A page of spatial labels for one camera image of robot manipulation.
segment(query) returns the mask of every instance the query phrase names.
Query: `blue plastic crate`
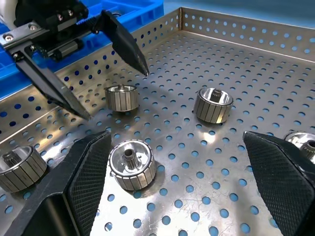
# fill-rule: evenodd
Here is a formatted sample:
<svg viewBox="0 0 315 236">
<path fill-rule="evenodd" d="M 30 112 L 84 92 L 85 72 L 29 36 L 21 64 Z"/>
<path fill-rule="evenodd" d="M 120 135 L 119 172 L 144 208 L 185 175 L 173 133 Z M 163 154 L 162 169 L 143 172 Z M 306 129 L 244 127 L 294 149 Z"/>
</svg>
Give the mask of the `blue plastic crate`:
<svg viewBox="0 0 315 236">
<path fill-rule="evenodd" d="M 89 17 L 98 15 L 102 9 L 121 14 L 118 20 L 130 32 L 164 14 L 163 0 L 82 0 L 82 2 L 89 8 Z M 9 29 L 5 25 L 0 24 L 0 33 L 7 31 Z M 85 47 L 79 52 L 74 53 L 59 63 L 53 62 L 50 59 L 46 60 L 45 63 L 52 71 L 57 71 L 110 42 L 103 34 L 90 34 L 83 40 L 85 41 Z M 31 81 L 15 67 L 12 58 L 3 48 L 0 48 L 0 100 L 30 84 Z"/>
</svg>

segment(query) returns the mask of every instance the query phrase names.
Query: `stainless steel tray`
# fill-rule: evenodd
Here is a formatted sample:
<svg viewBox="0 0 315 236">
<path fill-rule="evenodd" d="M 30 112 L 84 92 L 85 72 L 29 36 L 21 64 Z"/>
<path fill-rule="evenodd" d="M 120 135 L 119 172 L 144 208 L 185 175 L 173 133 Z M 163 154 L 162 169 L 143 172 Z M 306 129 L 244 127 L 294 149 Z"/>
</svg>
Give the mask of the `stainless steel tray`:
<svg viewBox="0 0 315 236">
<path fill-rule="evenodd" d="M 315 132 L 315 30 L 180 8 L 133 36 L 146 55 L 148 77 L 110 45 L 86 56 L 57 75 L 94 119 L 48 104 L 29 86 L 0 103 L 1 152 L 32 145 L 53 168 L 75 141 L 99 130 L 111 130 L 113 145 L 148 142 L 158 166 L 153 184 L 126 192 L 107 170 L 91 235 L 281 235 L 257 190 L 242 134 Z M 106 109 L 104 88 L 118 83 L 138 87 L 136 111 Z M 223 125 L 192 113 L 202 87 L 234 97 Z M 0 189 L 0 235 L 34 188 Z"/>
</svg>

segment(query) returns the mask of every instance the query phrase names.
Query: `circular hole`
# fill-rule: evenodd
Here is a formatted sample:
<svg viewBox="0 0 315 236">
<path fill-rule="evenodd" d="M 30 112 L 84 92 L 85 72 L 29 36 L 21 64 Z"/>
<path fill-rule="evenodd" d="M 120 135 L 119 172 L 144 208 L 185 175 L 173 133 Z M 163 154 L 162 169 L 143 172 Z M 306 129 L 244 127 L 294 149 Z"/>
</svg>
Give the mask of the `circular hole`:
<svg viewBox="0 0 315 236">
<path fill-rule="evenodd" d="M 275 228 L 279 228 L 278 227 L 278 225 L 277 225 L 277 223 L 276 223 L 276 221 L 273 219 L 273 218 L 271 218 L 270 220 L 269 220 L 269 222 L 270 222 L 270 224 L 273 226 L 273 227 L 275 227 Z"/>
<path fill-rule="evenodd" d="M 221 209 L 221 210 L 220 210 L 220 216 L 221 216 L 222 218 L 228 218 L 229 213 L 228 213 L 228 211 L 227 211 L 226 209 Z"/>
<path fill-rule="evenodd" d="M 228 169 L 222 169 L 221 174 L 224 176 L 228 176 L 230 174 L 230 171 Z"/>
<path fill-rule="evenodd" d="M 162 189 L 160 189 L 159 193 L 160 193 L 162 196 L 166 196 L 166 195 L 167 195 L 167 189 L 166 189 L 166 188 L 162 188 Z"/>
<path fill-rule="evenodd" d="M 4 210 L 4 213 L 5 214 L 10 214 L 13 210 L 13 206 L 8 206 L 5 210 Z"/>
<path fill-rule="evenodd" d="M 248 224 L 242 223 L 241 224 L 241 231 L 245 234 L 248 234 L 251 231 L 251 228 L 249 227 Z"/>
<path fill-rule="evenodd" d="M 170 160 L 174 160 L 174 159 L 175 159 L 175 155 L 171 153 L 171 154 L 168 155 L 168 158 L 169 158 Z"/>
<path fill-rule="evenodd" d="M 111 222 L 108 222 L 105 224 L 105 231 L 111 231 L 113 228 L 113 224 Z"/>
<path fill-rule="evenodd" d="M 141 227 L 141 220 L 139 220 L 139 219 L 135 219 L 134 221 L 133 221 L 133 226 L 136 228 L 136 229 L 139 229 L 140 227 Z"/>
<path fill-rule="evenodd" d="M 213 182 L 212 183 L 212 187 L 214 188 L 214 189 L 220 189 L 220 184 L 218 183 L 218 182 Z"/>
<path fill-rule="evenodd" d="M 213 160 L 210 159 L 206 160 L 206 164 L 207 166 L 213 166 Z"/>
<path fill-rule="evenodd" d="M 53 158 L 48 159 L 47 164 L 49 166 L 53 165 L 53 163 L 54 163 L 54 159 Z"/>
<path fill-rule="evenodd" d="M 231 199 L 231 201 L 236 202 L 236 201 L 238 201 L 238 196 L 235 193 L 231 193 L 230 199 Z"/>
<path fill-rule="evenodd" d="M 163 165 L 159 165 L 159 166 L 157 167 L 157 171 L 163 172 L 163 171 L 165 171 L 165 167 L 164 167 Z"/>
<path fill-rule="evenodd" d="M 227 144 L 227 143 L 230 142 L 230 140 L 229 140 L 228 138 L 223 138 L 222 140 L 223 140 L 223 142 L 224 142 L 225 144 Z"/>
<path fill-rule="evenodd" d="M 202 198 L 202 203 L 205 204 L 205 205 L 209 205 L 211 202 L 210 198 L 208 197 L 203 197 Z"/>
<path fill-rule="evenodd" d="M 251 213 L 254 215 L 257 215 L 259 213 L 259 210 L 257 207 L 255 206 L 251 206 Z"/>
<path fill-rule="evenodd" d="M 7 115 L 8 115 L 7 112 L 1 112 L 1 113 L 0 113 L 0 117 L 6 117 Z"/>
<path fill-rule="evenodd" d="M 197 212 L 193 212 L 191 215 L 190 215 L 191 219 L 194 221 L 194 222 L 197 222 L 199 219 L 200 219 L 200 216 Z"/>
<path fill-rule="evenodd" d="M 209 234 L 210 234 L 210 236 L 218 236 L 219 235 L 219 231 L 218 231 L 218 229 L 216 227 L 211 226 L 209 228 Z"/>
<path fill-rule="evenodd" d="M 180 143 L 180 144 L 178 144 L 178 147 L 179 147 L 180 149 L 184 149 L 184 148 L 185 148 L 185 144 Z"/>
<path fill-rule="evenodd" d="M 0 202 L 3 202 L 5 199 L 6 199 L 6 195 L 5 195 L 5 194 L 2 194 L 2 195 L 0 196 Z"/>
<path fill-rule="evenodd" d="M 171 218 L 169 217 L 169 216 L 164 216 L 163 218 L 162 218 L 162 223 L 164 224 L 164 225 L 169 225 L 170 223 L 171 223 Z"/>
<path fill-rule="evenodd" d="M 216 148 L 215 153 L 220 154 L 220 153 L 222 153 L 222 150 L 220 148 Z"/>
<path fill-rule="evenodd" d="M 192 151 L 191 155 L 194 156 L 194 157 L 197 157 L 199 155 L 199 153 L 197 151 Z"/>
<path fill-rule="evenodd" d="M 230 157 L 230 161 L 236 163 L 237 162 L 237 158 L 235 156 Z"/>
<path fill-rule="evenodd" d="M 128 211 L 128 208 L 126 206 L 122 206 L 119 210 L 120 214 L 126 214 Z"/>
<path fill-rule="evenodd" d="M 245 187 L 245 186 L 247 185 L 247 181 L 244 180 L 243 178 L 239 179 L 238 182 L 239 182 L 239 184 L 240 184 L 241 186 L 243 186 L 243 187 Z"/>
<path fill-rule="evenodd" d="M 188 236 L 187 232 L 185 230 L 180 230 L 178 232 L 178 236 Z"/>
<path fill-rule="evenodd" d="M 315 148 L 315 140 L 308 140 L 307 144 L 311 146 L 312 148 Z"/>
<path fill-rule="evenodd" d="M 108 195 L 108 197 L 107 197 L 107 200 L 108 200 L 109 202 L 112 202 L 114 199 L 115 199 L 115 195 L 114 195 L 114 194 L 110 194 L 110 195 Z"/>
<path fill-rule="evenodd" d="M 252 166 L 247 166 L 247 167 L 245 168 L 245 170 L 248 171 L 248 172 L 252 172 Z"/>
<path fill-rule="evenodd" d="M 176 208 L 181 208 L 183 206 L 183 202 L 181 200 L 176 200 L 174 205 Z"/>
<path fill-rule="evenodd" d="M 197 176 L 197 178 L 204 178 L 205 177 L 205 175 L 201 171 L 197 172 L 196 176 Z"/>
<path fill-rule="evenodd" d="M 134 197 L 135 199 L 140 198 L 140 197 L 141 197 L 141 192 L 139 192 L 139 191 L 134 192 L 134 193 L 133 193 L 133 197 Z"/>
<path fill-rule="evenodd" d="M 182 167 L 183 167 L 184 169 L 188 169 L 188 168 L 189 168 L 189 164 L 188 164 L 187 162 L 183 162 L 183 163 L 182 163 Z"/>
<path fill-rule="evenodd" d="M 172 175 L 171 179 L 173 182 L 177 182 L 179 180 L 179 177 L 177 175 Z"/>
<path fill-rule="evenodd" d="M 186 191 L 187 191 L 188 193 L 192 193 L 192 192 L 194 191 L 194 187 L 191 186 L 191 185 L 188 185 L 188 186 L 186 186 Z"/>
<path fill-rule="evenodd" d="M 148 211 L 154 211 L 156 209 L 156 205 L 154 203 L 149 203 L 147 205 L 147 210 Z"/>
</svg>

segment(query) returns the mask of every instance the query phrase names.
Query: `screw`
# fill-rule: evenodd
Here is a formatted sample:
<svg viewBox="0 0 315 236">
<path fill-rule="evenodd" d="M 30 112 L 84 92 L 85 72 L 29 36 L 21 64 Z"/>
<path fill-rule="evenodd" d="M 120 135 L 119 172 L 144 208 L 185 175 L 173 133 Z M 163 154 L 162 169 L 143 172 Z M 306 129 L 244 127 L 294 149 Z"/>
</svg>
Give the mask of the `screw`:
<svg viewBox="0 0 315 236">
<path fill-rule="evenodd" d="M 10 34 L 8 34 L 8 35 L 5 35 L 5 36 L 4 36 L 4 39 L 5 39 L 5 41 L 9 42 L 9 41 L 12 41 L 12 40 L 13 40 L 13 36 L 10 35 Z"/>
<path fill-rule="evenodd" d="M 59 21 L 62 21 L 62 20 L 63 20 L 63 16 L 62 16 L 62 15 L 58 14 L 57 17 L 58 17 L 58 20 L 59 20 Z"/>
<path fill-rule="evenodd" d="M 37 26 L 31 25 L 31 26 L 30 26 L 30 30 L 32 30 L 32 31 L 33 31 L 33 30 L 37 30 Z"/>
</svg>

